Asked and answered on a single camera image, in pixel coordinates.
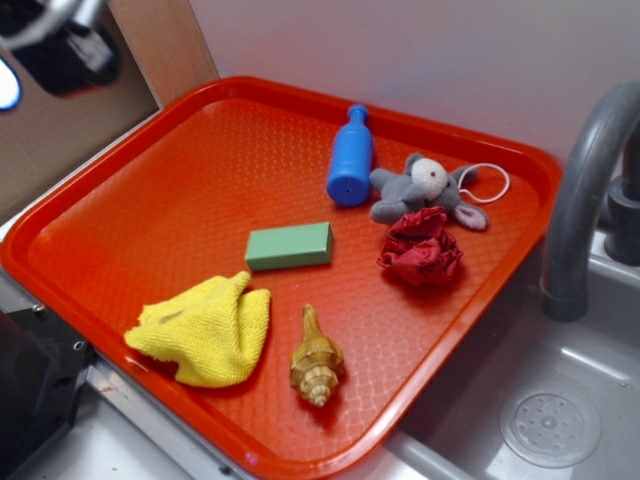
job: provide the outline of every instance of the stuffed toy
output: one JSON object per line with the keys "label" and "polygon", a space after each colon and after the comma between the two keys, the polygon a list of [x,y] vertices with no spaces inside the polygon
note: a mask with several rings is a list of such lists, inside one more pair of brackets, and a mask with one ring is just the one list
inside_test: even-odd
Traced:
{"label": "stuffed toy", "polygon": [[371,219],[377,223],[393,224],[405,213],[424,207],[444,207],[460,224],[472,230],[485,230],[489,218],[485,212],[460,198],[458,182],[473,181],[476,170],[460,167],[448,174],[435,160],[414,153],[407,158],[405,170],[396,174],[383,168],[371,172],[370,180],[381,199],[371,208]]}

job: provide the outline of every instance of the seashell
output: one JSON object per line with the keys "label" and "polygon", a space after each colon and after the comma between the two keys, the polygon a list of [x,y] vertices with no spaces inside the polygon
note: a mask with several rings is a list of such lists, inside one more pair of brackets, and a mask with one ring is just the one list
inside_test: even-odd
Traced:
{"label": "seashell", "polygon": [[302,343],[291,355],[291,386],[312,405],[324,406],[344,373],[344,354],[340,346],[326,337],[318,325],[311,305],[302,311]]}

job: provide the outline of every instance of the red tray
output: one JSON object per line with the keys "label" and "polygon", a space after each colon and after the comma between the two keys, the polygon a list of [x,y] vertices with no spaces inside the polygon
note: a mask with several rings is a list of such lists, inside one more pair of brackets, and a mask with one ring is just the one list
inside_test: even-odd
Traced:
{"label": "red tray", "polygon": [[[511,176],[508,193],[483,205],[487,231],[447,224],[465,254],[454,281],[409,286],[376,264],[387,227],[369,218],[375,194],[342,208],[325,192],[331,145],[351,104],[251,78],[205,85],[39,202],[2,244],[2,264],[22,285],[263,478],[328,476],[384,440],[540,240],[560,178],[556,163],[530,147],[370,107],[376,166],[401,172],[420,151],[449,171],[492,162]],[[502,188],[494,170],[480,175],[476,195]],[[251,288],[270,289],[272,304],[247,382],[181,385],[174,364],[124,343],[143,305],[248,269],[252,230],[325,221],[335,237],[331,264],[253,274]],[[322,409],[289,386],[305,303],[346,357],[347,374]]]}

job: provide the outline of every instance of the yellow microfiber towel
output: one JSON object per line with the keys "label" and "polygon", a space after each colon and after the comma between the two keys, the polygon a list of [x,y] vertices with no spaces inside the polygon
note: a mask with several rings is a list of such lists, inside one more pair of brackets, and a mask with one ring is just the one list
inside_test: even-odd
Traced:
{"label": "yellow microfiber towel", "polygon": [[269,290],[242,294],[247,272],[214,277],[177,297],[146,305],[140,326],[125,333],[131,348],[180,367],[176,380],[197,387],[245,381],[255,368],[269,326]]}

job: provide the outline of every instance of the blue plastic bottle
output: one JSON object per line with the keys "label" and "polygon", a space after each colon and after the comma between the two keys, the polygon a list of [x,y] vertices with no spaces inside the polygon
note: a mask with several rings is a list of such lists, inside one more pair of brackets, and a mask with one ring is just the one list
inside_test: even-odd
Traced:
{"label": "blue plastic bottle", "polygon": [[360,205],[369,197],[373,137],[364,122],[369,112],[364,105],[349,108],[349,123],[333,142],[327,193],[345,207]]}

